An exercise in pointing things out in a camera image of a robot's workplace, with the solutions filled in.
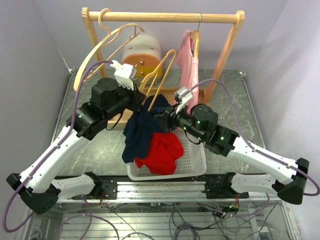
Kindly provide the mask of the red t shirt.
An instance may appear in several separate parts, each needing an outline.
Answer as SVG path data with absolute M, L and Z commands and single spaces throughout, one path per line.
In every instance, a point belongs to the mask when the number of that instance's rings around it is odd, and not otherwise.
M 146 166 L 152 174 L 172 175 L 176 160 L 184 155 L 184 148 L 173 132 L 153 133 L 145 158 L 134 159 L 138 168 Z

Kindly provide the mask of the light wooden hanger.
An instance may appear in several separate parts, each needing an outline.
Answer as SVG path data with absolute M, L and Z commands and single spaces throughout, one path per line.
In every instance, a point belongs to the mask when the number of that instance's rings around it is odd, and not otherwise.
M 78 68 L 78 72 L 76 74 L 74 84 L 73 84 L 74 91 L 76 91 L 80 86 L 81 78 L 84 75 L 84 71 L 89 68 L 88 64 L 91 61 L 91 59 L 95 57 L 98 62 L 103 61 L 104 57 L 102 55 L 102 49 L 106 48 L 111 43 L 113 43 L 119 37 L 119 35 L 122 33 L 124 29 L 128 27 L 133 27 L 133 35 L 131 35 L 128 38 L 128 40 L 122 43 L 109 57 L 107 57 L 106 58 L 107 61 L 111 60 L 111 58 L 121 48 L 123 48 L 133 39 L 138 37 L 141 33 L 145 32 L 143 27 L 137 23 L 127 23 L 114 30 L 111 30 L 109 26 L 103 24 L 103 22 L 106 22 L 106 21 L 126 21 L 127 20 L 126 17 L 131 16 L 130 13 L 113 12 L 108 8 L 104 8 L 101 11 L 94 12 L 94 11 L 91 11 L 88 7 L 83 7 L 81 9 L 81 15 L 82 15 L 82 19 L 83 19 L 86 31 L 88 33 L 88 37 L 89 37 L 92 49 L 88 53 L 88 55 L 84 58 L 80 67 Z M 98 22 L 99 27 L 106 32 L 106 36 L 101 40 L 98 40 L 94 22 Z

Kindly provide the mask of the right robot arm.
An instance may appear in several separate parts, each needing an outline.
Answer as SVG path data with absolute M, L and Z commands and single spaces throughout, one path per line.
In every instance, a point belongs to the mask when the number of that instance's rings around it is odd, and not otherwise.
M 218 124 L 218 114 L 205 104 L 196 105 L 190 112 L 185 108 L 177 112 L 175 106 L 170 106 L 154 118 L 165 131 L 180 128 L 215 155 L 235 158 L 263 171 L 253 175 L 227 173 L 226 182 L 220 186 L 224 197 L 256 192 L 276 195 L 293 205 L 302 204 L 310 165 L 305 158 L 282 157 L 249 142 Z

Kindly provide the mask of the yellow wooden hanger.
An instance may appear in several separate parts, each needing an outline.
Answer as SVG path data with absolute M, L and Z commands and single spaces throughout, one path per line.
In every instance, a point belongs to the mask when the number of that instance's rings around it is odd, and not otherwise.
M 159 75 L 159 69 L 160 69 L 161 67 L 163 67 L 165 61 L 168 59 L 168 57 L 169 57 L 170 55 L 172 55 L 171 61 L 170 61 L 169 65 L 168 65 L 168 67 L 167 67 L 167 69 L 166 69 L 166 71 L 165 71 L 165 73 L 164 73 L 164 75 L 163 75 L 160 83 L 158 84 L 158 87 L 157 87 L 157 88 L 153 88 L 153 85 L 155 84 L 157 78 L 160 76 L 160 75 Z M 169 50 L 169 51 L 166 53 L 166 55 L 163 57 L 163 59 L 160 61 L 160 63 L 156 66 L 156 68 L 155 68 L 151 73 L 148 73 L 148 74 L 142 79 L 142 81 L 140 82 L 140 85 L 139 85 L 138 89 L 139 89 L 139 91 L 140 91 L 141 93 L 144 93 L 145 87 L 147 86 L 147 83 L 148 83 L 149 80 L 152 78 L 152 82 L 151 82 L 149 88 L 147 89 L 147 92 L 145 93 L 145 94 L 146 94 L 146 97 L 149 97 L 149 96 L 151 95 L 151 91 L 152 91 L 152 90 L 155 90 L 155 93 L 154 93 L 154 95 L 153 95 L 153 99 L 152 99 L 152 101 L 151 101 L 151 103 L 150 103 L 150 105 L 149 105 L 149 107 L 148 107 L 148 110 L 147 110 L 148 112 L 151 111 L 151 109 L 152 109 L 152 107 L 153 107 L 153 105 L 154 105 L 154 103 L 155 103 L 158 95 L 161 93 L 163 84 L 164 84 L 165 80 L 167 79 L 167 76 L 168 76 L 168 74 L 169 74 L 169 71 L 170 71 L 170 69 L 171 69 L 171 67 L 172 67 L 175 59 L 176 59 L 176 56 L 177 56 L 177 51 L 176 51 L 175 49 Z

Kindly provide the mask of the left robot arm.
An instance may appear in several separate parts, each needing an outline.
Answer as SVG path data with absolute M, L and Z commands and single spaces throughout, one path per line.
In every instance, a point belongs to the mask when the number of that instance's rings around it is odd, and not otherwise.
M 113 78 L 102 78 L 91 88 L 91 98 L 71 116 L 56 140 L 20 174 L 10 174 L 6 181 L 18 192 L 21 200 L 36 214 L 49 211 L 56 203 L 84 195 L 98 198 L 103 181 L 93 172 L 56 180 L 57 173 L 83 145 L 107 128 L 108 121 L 126 109 L 137 111 L 146 95 L 135 85 L 119 86 Z

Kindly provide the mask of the navy blue t shirt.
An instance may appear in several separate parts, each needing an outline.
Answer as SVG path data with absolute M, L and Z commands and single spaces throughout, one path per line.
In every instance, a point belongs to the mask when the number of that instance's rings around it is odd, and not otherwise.
M 136 157 L 144 159 L 147 156 L 153 133 L 164 133 L 154 115 L 162 114 L 170 106 L 163 94 L 156 98 L 149 96 L 139 111 L 133 112 L 127 121 L 123 135 L 125 147 L 122 153 L 124 163 L 132 163 Z

